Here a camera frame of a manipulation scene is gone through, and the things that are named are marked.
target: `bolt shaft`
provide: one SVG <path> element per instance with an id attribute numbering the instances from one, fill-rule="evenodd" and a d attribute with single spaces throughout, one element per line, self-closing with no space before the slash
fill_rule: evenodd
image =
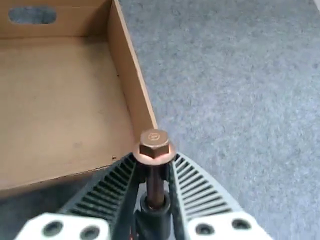
<path id="1" fill-rule="evenodd" d="M 165 200 L 165 186 L 161 166 L 150 166 L 146 177 L 146 199 L 150 208 L 159 209 Z"/>

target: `box handle hole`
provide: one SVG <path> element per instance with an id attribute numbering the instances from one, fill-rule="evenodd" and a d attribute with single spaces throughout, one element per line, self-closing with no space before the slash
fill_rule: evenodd
<path id="1" fill-rule="evenodd" d="M 9 10 L 9 19 L 14 24 L 53 24 L 57 13 L 50 6 L 21 6 Z"/>

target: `gray carpet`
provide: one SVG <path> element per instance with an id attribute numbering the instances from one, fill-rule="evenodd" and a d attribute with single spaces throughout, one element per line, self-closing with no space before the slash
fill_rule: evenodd
<path id="1" fill-rule="evenodd" d="M 159 123 L 274 239 L 320 239 L 312 0 L 121 0 Z M 0 239 L 81 183 L 6 200 Z"/>

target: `cardboard box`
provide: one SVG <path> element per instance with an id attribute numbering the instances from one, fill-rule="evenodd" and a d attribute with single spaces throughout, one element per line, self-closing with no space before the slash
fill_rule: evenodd
<path id="1" fill-rule="evenodd" d="M 8 18 L 39 5 L 54 23 Z M 106 168 L 157 128 L 118 0 L 2 0 L 0 59 L 0 196 Z"/>

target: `screw hole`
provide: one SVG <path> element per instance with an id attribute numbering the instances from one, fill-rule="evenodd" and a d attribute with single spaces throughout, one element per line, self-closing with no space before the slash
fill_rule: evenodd
<path id="1" fill-rule="evenodd" d="M 81 233 L 81 240 L 94 240 L 99 236 L 100 230 L 96 226 L 86 227 Z"/>
<path id="2" fill-rule="evenodd" d="M 215 230 L 211 225 L 200 223 L 196 226 L 195 232 L 198 235 L 212 235 L 215 233 Z"/>
<path id="3" fill-rule="evenodd" d="M 60 221 L 52 221 L 44 226 L 42 233 L 46 237 L 54 237 L 61 232 L 63 226 Z"/>
<path id="4" fill-rule="evenodd" d="M 251 225 L 248 221 L 244 219 L 235 219 L 232 221 L 232 227 L 238 230 L 250 229 Z"/>

